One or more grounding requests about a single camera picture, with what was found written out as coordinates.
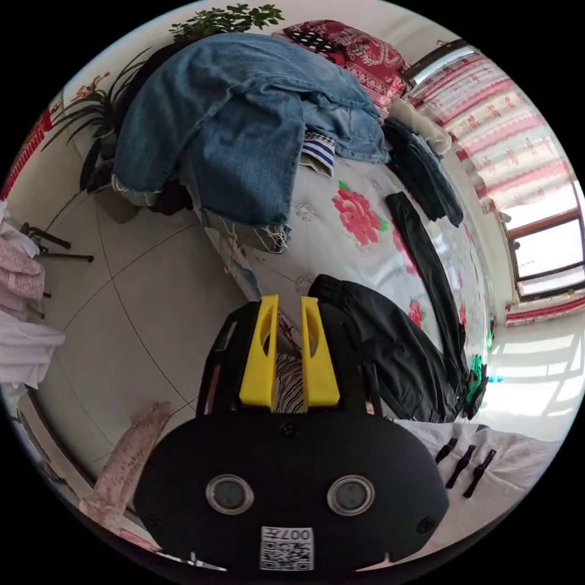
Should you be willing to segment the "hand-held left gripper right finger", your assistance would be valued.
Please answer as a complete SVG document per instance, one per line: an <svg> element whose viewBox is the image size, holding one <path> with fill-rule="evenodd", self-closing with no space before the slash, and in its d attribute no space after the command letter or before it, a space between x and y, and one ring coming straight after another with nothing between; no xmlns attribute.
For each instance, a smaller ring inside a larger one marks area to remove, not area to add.
<svg viewBox="0 0 585 585"><path fill-rule="evenodd" d="M303 296L300 313L304 408L335 408L340 392L317 299Z"/></svg>

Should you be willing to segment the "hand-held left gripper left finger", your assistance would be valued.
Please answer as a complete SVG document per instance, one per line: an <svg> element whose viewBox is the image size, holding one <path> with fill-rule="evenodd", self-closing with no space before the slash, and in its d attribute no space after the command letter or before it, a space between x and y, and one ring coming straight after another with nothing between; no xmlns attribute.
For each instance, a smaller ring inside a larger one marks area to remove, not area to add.
<svg viewBox="0 0 585 585"><path fill-rule="evenodd" d="M278 296L261 298L253 319L252 337L239 389L243 406L276 407Z"/></svg>

